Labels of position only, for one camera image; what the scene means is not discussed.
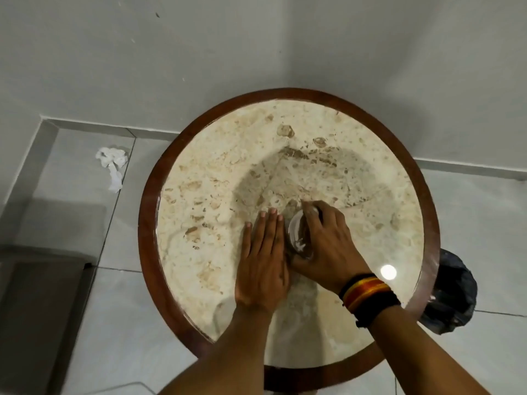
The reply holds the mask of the person's right hand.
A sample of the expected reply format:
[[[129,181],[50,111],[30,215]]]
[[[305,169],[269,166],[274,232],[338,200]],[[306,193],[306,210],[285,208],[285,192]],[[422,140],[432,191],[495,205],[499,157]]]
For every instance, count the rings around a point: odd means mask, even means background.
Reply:
[[[316,274],[301,274],[338,294],[359,274],[371,273],[356,248],[344,214],[324,201],[302,201],[313,247]]]

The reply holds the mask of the person's left hand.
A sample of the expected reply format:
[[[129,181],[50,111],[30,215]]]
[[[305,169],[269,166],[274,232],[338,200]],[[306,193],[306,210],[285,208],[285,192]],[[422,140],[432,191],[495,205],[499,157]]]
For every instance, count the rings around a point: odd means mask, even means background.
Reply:
[[[274,239],[274,263],[266,258],[267,211],[260,211],[254,225],[255,255],[245,264],[238,263],[234,297],[238,306],[264,311],[272,316],[290,287],[289,268],[286,258],[285,220],[277,212]]]

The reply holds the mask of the clear drinking glass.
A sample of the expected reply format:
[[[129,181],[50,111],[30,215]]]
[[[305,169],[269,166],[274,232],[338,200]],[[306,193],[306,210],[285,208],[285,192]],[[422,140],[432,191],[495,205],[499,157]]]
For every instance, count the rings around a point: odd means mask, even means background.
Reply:
[[[303,209],[295,212],[286,224],[286,236],[288,250],[293,256],[307,260],[313,257],[310,230]]]

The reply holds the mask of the person's left forearm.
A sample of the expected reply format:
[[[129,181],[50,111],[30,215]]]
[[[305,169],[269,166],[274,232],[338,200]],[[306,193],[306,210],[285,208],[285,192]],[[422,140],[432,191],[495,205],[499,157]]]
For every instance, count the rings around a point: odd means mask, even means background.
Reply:
[[[264,395],[264,356],[271,318],[262,307],[237,306],[210,351],[158,395]]]

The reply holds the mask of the person's right forearm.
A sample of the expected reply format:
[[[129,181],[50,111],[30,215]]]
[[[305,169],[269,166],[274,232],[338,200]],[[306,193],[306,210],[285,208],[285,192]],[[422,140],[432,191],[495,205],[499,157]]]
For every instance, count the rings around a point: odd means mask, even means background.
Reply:
[[[380,312],[367,329],[405,395],[490,395],[401,306]]]

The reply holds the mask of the black yellow red striped wristband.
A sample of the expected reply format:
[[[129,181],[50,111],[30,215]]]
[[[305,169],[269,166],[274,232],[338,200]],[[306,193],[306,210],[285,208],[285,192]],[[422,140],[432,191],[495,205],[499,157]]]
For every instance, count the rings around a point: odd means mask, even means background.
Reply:
[[[392,289],[374,273],[359,274],[351,278],[340,290],[338,297],[343,306],[352,314],[374,294],[391,292]]]

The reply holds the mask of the round marble table wooden rim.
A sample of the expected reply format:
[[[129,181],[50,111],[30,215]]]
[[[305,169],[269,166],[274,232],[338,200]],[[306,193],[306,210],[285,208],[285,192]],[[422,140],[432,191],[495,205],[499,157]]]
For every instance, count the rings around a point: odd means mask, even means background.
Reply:
[[[303,199],[343,213],[372,272],[420,318],[438,273],[440,234],[416,161],[383,123],[345,99],[261,90],[190,123],[155,164],[141,197],[144,280],[196,357],[211,350],[233,316],[245,223],[270,207],[288,222]]]

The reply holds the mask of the black thread wristband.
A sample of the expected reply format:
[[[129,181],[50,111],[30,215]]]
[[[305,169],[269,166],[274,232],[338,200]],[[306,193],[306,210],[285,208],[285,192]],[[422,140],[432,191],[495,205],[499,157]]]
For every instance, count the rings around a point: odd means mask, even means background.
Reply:
[[[392,306],[401,306],[401,302],[392,291],[376,292],[366,298],[354,310],[358,328],[368,328],[380,312]]]

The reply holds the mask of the black plastic bag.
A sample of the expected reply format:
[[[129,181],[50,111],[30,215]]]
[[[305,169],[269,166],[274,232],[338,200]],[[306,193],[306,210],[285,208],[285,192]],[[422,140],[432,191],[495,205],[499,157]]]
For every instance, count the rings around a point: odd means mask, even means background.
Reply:
[[[470,322],[477,296],[471,271],[457,255],[441,249],[436,281],[419,322],[437,335],[453,332]]]

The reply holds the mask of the crumpled white tissue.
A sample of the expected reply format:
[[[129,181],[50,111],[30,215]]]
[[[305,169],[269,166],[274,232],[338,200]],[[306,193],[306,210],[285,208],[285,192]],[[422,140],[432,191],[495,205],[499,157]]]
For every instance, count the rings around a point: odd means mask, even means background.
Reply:
[[[96,152],[96,159],[100,161],[102,167],[107,168],[110,172],[109,191],[118,193],[123,185],[122,168],[128,163],[127,152],[119,148],[102,147]]]

